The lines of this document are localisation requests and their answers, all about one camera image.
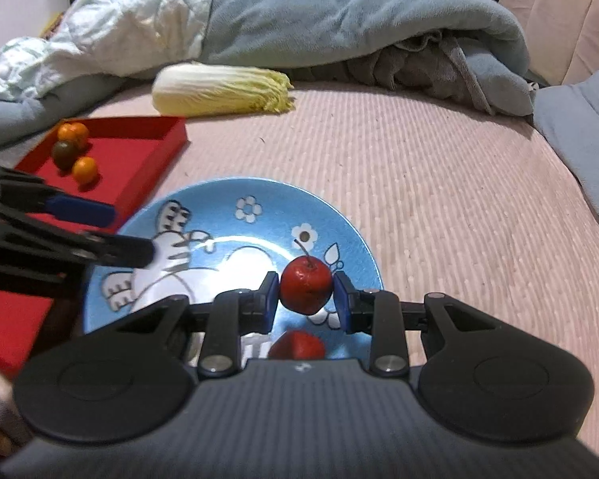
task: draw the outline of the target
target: red apple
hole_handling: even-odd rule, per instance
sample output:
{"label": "red apple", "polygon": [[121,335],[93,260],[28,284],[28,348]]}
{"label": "red apple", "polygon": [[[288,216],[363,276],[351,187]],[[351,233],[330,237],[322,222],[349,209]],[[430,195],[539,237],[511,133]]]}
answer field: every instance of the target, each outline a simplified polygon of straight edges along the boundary
{"label": "red apple", "polygon": [[306,331],[286,331],[268,351],[273,360],[324,360],[326,347],[315,335]]}
{"label": "red apple", "polygon": [[280,300],[292,312],[315,315],[328,302],[332,293],[331,271],[317,257],[308,254],[296,257],[282,272]]}

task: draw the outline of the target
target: white cat illustration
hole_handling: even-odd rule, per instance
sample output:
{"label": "white cat illustration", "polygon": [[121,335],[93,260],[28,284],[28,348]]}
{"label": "white cat illustration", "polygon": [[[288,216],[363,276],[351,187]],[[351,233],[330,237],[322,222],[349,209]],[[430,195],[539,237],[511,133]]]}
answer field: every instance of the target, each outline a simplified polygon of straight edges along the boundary
{"label": "white cat illustration", "polygon": [[153,238],[156,254],[146,268],[115,272],[102,281],[102,293],[109,307],[119,311],[131,304],[136,312],[170,295],[188,296],[191,303],[209,303],[224,291],[237,288],[257,289],[275,264],[262,249],[240,247],[217,268],[190,268],[192,244],[207,253],[215,250],[215,241],[204,230],[184,231],[191,212],[176,201],[166,202],[157,217],[157,235]]}

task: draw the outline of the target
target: metal screw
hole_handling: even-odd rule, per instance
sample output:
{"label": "metal screw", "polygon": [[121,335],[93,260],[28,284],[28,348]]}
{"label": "metal screw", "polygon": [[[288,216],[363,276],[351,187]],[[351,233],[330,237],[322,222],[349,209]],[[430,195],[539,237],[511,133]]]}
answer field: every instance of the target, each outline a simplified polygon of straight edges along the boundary
{"label": "metal screw", "polygon": [[229,367],[233,365],[233,361],[225,355],[222,354],[212,354],[211,356],[205,357],[200,365],[211,373],[221,373],[222,371],[226,371]]}
{"label": "metal screw", "polygon": [[396,354],[385,354],[375,360],[375,367],[385,373],[401,371],[406,367],[406,360]]}
{"label": "metal screw", "polygon": [[82,257],[83,259],[96,259],[96,255],[93,252],[89,252],[82,248],[73,250],[72,254],[76,255],[77,257]]}
{"label": "metal screw", "polygon": [[311,369],[313,369],[313,366],[311,366],[311,364],[309,364],[308,362],[302,362],[301,364],[297,364],[295,366],[295,371],[298,371],[300,373],[310,371]]}
{"label": "metal screw", "polygon": [[95,234],[87,234],[87,233],[84,233],[84,234],[83,234],[83,236],[84,236],[84,237],[85,237],[87,240],[89,240],[89,241],[93,241],[93,243],[104,243],[104,240],[103,240],[101,237],[99,237],[99,236],[96,236]]}

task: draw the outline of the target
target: blue handle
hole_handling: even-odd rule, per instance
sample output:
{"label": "blue handle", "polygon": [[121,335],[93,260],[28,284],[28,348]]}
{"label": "blue handle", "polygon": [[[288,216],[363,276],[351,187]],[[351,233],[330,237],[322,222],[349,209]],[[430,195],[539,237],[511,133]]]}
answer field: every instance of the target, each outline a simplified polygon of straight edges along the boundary
{"label": "blue handle", "polygon": [[113,205],[63,193],[49,198],[45,203],[45,211],[58,220],[93,227],[108,227],[115,219]]}

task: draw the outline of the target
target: green fruit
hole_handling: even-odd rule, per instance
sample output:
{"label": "green fruit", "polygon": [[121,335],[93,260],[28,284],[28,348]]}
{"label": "green fruit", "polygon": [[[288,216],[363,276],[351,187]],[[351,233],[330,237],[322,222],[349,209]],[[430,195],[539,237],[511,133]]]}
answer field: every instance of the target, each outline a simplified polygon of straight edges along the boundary
{"label": "green fruit", "polygon": [[69,171],[80,156],[80,149],[73,142],[59,140],[51,150],[51,158],[61,171]]}

